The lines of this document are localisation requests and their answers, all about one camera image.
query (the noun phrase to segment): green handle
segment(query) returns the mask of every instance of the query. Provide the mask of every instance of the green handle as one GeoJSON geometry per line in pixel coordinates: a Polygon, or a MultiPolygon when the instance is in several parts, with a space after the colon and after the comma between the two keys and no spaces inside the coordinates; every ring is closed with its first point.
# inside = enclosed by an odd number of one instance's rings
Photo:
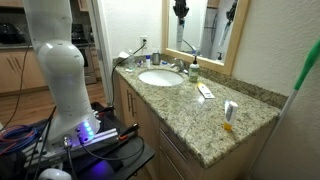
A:
{"type": "Polygon", "coordinates": [[[296,84],[294,85],[295,90],[299,90],[304,79],[306,78],[307,74],[309,73],[310,69],[314,65],[314,63],[317,61],[318,56],[320,54],[320,40],[312,47],[311,51],[308,54],[307,60],[304,63],[304,67],[301,71],[301,74],[299,76],[299,79],[297,80],[296,84]]]}

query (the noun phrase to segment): white sink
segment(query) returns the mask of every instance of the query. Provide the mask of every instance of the white sink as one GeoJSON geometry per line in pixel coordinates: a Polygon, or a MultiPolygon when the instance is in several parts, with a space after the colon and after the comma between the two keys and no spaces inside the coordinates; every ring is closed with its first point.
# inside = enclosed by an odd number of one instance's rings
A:
{"type": "Polygon", "coordinates": [[[145,71],[139,75],[139,79],[154,86],[175,86],[183,82],[179,74],[161,69],[145,71]]]}

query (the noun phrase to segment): electrical outlet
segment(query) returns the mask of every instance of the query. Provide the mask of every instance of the electrical outlet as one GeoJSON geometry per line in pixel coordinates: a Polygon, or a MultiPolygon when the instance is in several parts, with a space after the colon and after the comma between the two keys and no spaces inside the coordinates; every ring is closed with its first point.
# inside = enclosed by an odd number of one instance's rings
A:
{"type": "Polygon", "coordinates": [[[142,49],[147,49],[148,37],[147,36],[140,36],[140,45],[141,46],[143,46],[144,41],[146,41],[146,45],[142,49]]]}

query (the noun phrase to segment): mirror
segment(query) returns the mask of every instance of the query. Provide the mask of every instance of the mirror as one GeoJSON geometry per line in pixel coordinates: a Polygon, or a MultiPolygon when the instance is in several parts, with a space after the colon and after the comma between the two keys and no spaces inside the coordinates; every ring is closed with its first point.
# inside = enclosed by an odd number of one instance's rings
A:
{"type": "Polygon", "coordinates": [[[250,0],[179,2],[163,4],[163,53],[230,75],[250,0]]]}

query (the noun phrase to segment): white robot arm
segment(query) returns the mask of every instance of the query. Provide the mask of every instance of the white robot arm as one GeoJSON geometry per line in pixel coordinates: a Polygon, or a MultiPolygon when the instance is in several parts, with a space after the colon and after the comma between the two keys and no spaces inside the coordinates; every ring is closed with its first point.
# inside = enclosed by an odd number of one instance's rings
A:
{"type": "Polygon", "coordinates": [[[69,0],[23,0],[30,38],[42,74],[57,106],[46,143],[47,154],[62,149],[63,136],[78,146],[78,133],[93,139],[100,125],[91,109],[84,80],[84,60],[71,44],[69,0]]]}

